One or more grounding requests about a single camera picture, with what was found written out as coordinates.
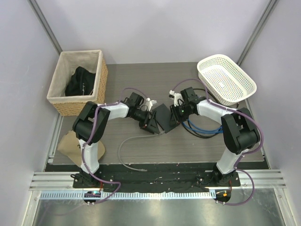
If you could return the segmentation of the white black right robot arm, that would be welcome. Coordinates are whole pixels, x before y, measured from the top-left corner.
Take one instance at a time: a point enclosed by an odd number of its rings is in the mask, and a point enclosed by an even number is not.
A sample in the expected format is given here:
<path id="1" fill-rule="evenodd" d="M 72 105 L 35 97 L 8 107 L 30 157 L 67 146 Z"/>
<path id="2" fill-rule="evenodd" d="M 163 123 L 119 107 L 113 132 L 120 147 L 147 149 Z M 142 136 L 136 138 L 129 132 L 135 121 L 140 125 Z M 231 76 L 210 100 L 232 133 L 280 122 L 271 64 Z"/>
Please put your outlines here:
<path id="1" fill-rule="evenodd" d="M 215 103 L 211 99 L 198 97 L 189 87 L 176 93 L 169 91 L 174 100 L 170 106 L 171 125 L 178 125 L 192 114 L 205 116 L 222 126 L 226 146 L 221 159 L 214 165 L 211 182 L 223 186 L 236 170 L 238 160 L 260 141 L 259 131 L 246 108 L 234 109 Z"/>

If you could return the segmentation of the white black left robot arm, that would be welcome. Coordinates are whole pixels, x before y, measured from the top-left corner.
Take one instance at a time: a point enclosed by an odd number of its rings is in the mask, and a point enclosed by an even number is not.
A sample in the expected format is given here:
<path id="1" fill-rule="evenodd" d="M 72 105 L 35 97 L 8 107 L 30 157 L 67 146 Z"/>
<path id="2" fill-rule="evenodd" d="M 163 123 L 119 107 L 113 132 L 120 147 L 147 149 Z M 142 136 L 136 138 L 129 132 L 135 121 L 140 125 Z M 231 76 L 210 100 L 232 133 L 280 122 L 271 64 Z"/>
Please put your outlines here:
<path id="1" fill-rule="evenodd" d="M 72 126 L 81 148 L 80 173 L 72 175 L 76 186 L 82 184 L 94 188 L 100 183 L 100 176 L 96 173 L 99 169 L 98 142 L 108 121 L 131 118 L 138 122 L 140 129 L 152 135 L 160 134 L 156 114 L 151 111 L 156 103 L 156 100 L 133 92 L 130 97 L 115 103 L 96 104 L 89 101 L 85 104 Z"/>

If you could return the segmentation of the dark grey network switch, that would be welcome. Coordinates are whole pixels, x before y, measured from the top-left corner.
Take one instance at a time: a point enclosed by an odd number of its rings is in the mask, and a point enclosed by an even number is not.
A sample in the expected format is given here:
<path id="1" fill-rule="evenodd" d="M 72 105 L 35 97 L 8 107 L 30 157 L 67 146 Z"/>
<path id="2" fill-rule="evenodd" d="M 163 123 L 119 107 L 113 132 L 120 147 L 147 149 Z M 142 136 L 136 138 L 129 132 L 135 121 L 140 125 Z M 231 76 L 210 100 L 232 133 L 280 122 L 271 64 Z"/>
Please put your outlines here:
<path id="1" fill-rule="evenodd" d="M 155 118 L 158 125 L 163 131 L 165 131 L 165 133 L 168 133 L 179 126 L 179 123 L 175 121 L 173 114 L 165 104 L 157 106 L 153 110 L 153 113 L 155 113 Z"/>

